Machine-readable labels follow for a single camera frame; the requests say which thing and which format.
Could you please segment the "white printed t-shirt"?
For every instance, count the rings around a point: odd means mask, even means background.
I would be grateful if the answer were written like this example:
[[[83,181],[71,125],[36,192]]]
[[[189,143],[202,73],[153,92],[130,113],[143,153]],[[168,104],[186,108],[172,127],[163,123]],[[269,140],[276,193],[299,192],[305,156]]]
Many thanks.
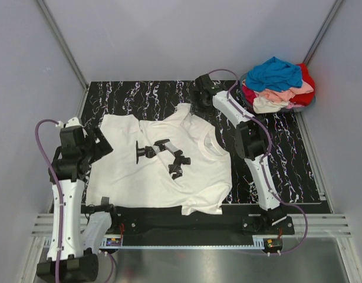
[[[103,198],[126,208],[171,208],[183,215],[222,213],[222,202],[232,189],[231,157],[216,139],[215,127],[190,112],[188,103],[162,121],[135,116],[103,117],[101,131],[112,152],[93,163],[86,190],[86,204],[99,205]],[[173,178],[171,152],[152,158],[137,157],[138,147],[168,139],[190,159],[182,175]]]

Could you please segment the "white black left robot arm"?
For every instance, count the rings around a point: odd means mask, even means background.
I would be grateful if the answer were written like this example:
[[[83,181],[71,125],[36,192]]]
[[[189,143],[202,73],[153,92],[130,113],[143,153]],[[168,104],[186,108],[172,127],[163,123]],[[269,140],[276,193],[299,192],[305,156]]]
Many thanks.
[[[50,159],[39,136],[40,126],[46,122],[41,120],[35,126],[35,139],[48,166],[54,212],[47,259],[38,263],[36,275],[45,282],[93,282],[104,235],[118,230],[120,220],[113,205],[93,205],[86,228],[81,227],[85,176],[90,165],[113,149],[100,129],[85,129],[77,117],[65,123],[50,120],[60,130],[60,145]]]

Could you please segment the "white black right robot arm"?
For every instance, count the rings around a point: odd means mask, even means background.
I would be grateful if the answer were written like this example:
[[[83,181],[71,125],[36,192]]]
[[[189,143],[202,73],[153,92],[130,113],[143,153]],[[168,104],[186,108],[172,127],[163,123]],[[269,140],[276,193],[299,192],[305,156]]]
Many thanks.
[[[268,156],[272,144],[264,120],[245,110],[229,91],[214,84],[209,74],[195,80],[193,100],[199,111],[217,109],[234,126],[236,153],[249,167],[262,209],[251,230],[263,230],[269,234],[276,232],[285,223],[287,214],[269,169]]]

